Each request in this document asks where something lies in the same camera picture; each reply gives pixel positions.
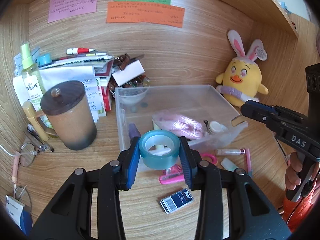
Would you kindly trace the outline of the right hand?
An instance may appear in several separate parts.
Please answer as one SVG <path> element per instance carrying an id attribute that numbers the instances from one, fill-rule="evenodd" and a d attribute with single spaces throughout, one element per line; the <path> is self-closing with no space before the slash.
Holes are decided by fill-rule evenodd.
<path id="1" fill-rule="evenodd" d="M 297 156 L 297 152 L 290 155 L 290 165 L 285 172 L 285 185 L 288 190 L 294 190 L 301 184 L 298 173 L 302 170 L 302 163 Z"/>

